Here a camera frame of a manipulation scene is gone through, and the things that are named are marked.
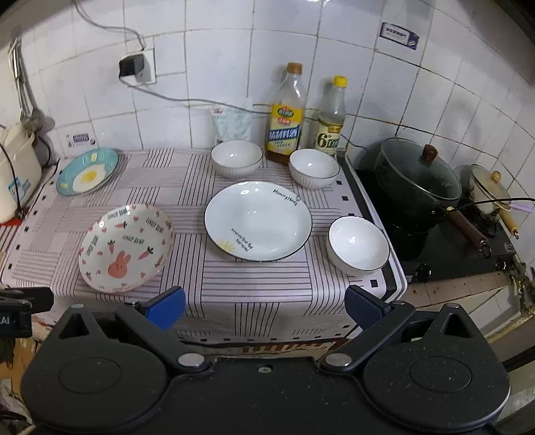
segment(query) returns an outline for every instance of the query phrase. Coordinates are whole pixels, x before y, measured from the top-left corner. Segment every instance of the sun illustration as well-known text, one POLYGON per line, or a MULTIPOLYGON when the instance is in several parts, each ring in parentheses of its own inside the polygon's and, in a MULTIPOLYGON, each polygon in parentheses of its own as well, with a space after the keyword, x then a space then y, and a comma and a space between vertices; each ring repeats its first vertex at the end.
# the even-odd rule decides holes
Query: sun illustration
POLYGON ((236 251, 236 248, 234 247, 234 245, 231 243, 231 242, 227 242, 226 240, 225 241, 221 241, 221 242, 218 242, 217 245, 223 249, 223 251, 227 251, 227 252, 234 252, 236 251))

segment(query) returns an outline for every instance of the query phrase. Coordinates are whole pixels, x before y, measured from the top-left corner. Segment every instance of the plastic bottle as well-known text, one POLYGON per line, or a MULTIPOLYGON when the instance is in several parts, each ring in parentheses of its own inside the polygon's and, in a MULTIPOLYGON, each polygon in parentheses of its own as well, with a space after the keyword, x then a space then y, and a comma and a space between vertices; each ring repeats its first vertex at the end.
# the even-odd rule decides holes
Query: plastic bottle
POLYGON ((340 130, 346 118, 345 91, 347 78, 334 76, 331 90, 323 97, 316 122, 314 148, 334 156, 340 141, 340 130))
POLYGON ((303 65, 289 62, 286 78, 280 85, 271 106, 266 157, 288 164, 290 154, 299 145, 307 90, 301 82, 303 65))

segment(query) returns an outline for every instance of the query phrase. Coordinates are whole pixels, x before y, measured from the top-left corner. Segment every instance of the bottle label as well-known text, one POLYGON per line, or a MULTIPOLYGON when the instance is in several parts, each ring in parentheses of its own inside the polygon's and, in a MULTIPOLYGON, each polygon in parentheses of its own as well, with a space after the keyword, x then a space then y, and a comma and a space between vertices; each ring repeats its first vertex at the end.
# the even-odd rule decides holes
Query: bottle label
POLYGON ((285 104, 274 104, 271 109, 267 150, 290 155, 297 149, 303 110, 285 104))
POLYGON ((340 141, 340 130, 343 124, 327 124, 323 120, 318 120, 318 133, 316 135, 315 148, 327 154, 336 154, 338 142, 340 141))

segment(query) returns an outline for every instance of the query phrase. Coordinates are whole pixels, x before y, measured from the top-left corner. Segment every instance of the pot lid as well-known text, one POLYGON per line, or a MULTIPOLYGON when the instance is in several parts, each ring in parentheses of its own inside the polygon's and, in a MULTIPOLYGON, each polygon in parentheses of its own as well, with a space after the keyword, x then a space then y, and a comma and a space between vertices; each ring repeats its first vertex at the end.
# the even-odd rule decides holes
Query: pot lid
POLYGON ((431 196, 450 201, 461 196, 461 182, 431 145, 390 138, 381 144, 381 152, 400 176, 431 196))
MULTIPOLYGON (((473 164, 471 168, 476 183, 489 199, 510 198, 509 192, 500 183, 501 174, 499 171, 490 172, 478 164, 473 164)), ((508 206, 510 203, 511 201, 496 202, 497 205, 504 206, 508 206)))

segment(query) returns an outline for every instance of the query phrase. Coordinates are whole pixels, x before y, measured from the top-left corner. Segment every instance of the power outlet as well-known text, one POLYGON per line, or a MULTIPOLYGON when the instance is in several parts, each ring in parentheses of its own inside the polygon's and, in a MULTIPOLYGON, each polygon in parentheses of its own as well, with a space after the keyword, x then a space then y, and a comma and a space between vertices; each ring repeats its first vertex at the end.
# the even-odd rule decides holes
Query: power outlet
POLYGON ((145 67, 141 73, 135 76, 124 76, 122 79, 129 85, 152 85, 156 83, 156 59, 154 57, 154 48, 145 48, 143 51, 133 51, 127 56, 140 54, 143 56, 145 67))

